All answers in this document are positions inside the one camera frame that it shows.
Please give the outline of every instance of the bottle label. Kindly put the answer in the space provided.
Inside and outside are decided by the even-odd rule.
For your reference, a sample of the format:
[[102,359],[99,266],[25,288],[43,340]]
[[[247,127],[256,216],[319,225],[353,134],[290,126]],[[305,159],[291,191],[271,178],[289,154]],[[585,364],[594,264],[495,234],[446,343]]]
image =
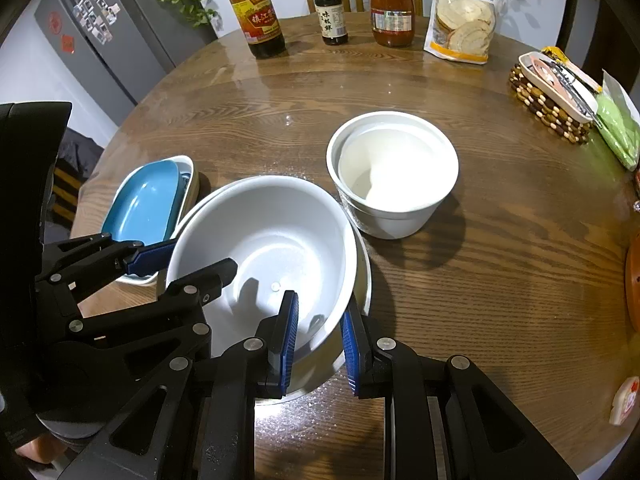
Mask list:
[[231,0],[231,5],[247,43],[264,43],[280,35],[271,0]]
[[325,38],[339,38],[347,33],[342,4],[331,7],[316,6],[316,11],[320,19],[320,30]]
[[411,30],[410,10],[379,10],[371,9],[371,27],[376,32],[398,34]]

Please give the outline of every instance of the robotic arm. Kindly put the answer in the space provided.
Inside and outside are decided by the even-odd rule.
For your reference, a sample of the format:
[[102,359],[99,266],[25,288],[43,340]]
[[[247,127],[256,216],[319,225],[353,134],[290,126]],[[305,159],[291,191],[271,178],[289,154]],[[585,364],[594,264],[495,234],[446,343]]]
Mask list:
[[[0,479],[31,479],[13,450],[49,430],[79,451],[62,480],[250,480],[255,399],[286,392],[297,295],[287,291],[276,317],[218,358],[202,307],[235,277],[229,258],[155,302],[83,318],[80,301],[168,260],[165,244],[109,234],[43,248],[42,202],[69,112],[65,103],[0,106],[2,152],[32,161],[10,189],[21,207],[3,219],[12,235],[0,274]],[[436,449],[451,480],[576,479],[468,358],[416,355],[361,317],[353,298],[341,326],[354,393],[385,399],[385,480],[436,479]]]

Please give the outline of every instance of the round wooden table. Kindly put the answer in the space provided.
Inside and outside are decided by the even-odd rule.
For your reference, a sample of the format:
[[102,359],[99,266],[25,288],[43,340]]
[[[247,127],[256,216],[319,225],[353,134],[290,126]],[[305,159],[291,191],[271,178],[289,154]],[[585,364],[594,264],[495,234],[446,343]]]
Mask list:
[[[449,137],[460,176],[428,224],[403,240],[367,237],[370,314],[418,354],[469,356],[577,472],[630,432],[611,401],[640,372],[625,307],[634,192],[597,134],[573,145],[512,95],[508,71],[529,48],[496,36],[485,66],[413,46],[377,45],[368,13],[348,14],[349,43],[326,46],[315,15],[282,20],[288,54],[256,61],[239,32],[210,44],[136,107],[81,190],[73,235],[100,231],[118,184],[147,162],[186,154],[215,189],[254,174],[310,180],[337,196],[325,149],[374,110],[423,117]],[[152,301],[111,284],[86,316]],[[258,478],[381,478],[382,400],[357,400],[344,371],[256,420]]]

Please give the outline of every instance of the flour bag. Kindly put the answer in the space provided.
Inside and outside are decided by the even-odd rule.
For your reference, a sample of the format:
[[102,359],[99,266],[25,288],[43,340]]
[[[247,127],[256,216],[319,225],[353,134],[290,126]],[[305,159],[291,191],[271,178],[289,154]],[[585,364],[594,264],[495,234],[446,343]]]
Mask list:
[[443,59],[484,64],[506,0],[433,0],[424,49]]

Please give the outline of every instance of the refrigerator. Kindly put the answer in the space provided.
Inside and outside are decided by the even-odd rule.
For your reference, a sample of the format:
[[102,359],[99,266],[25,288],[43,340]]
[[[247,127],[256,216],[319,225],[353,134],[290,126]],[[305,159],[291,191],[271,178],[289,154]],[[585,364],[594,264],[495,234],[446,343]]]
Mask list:
[[177,6],[157,0],[41,0],[35,18],[118,126],[166,74],[216,39],[209,23],[193,27]]

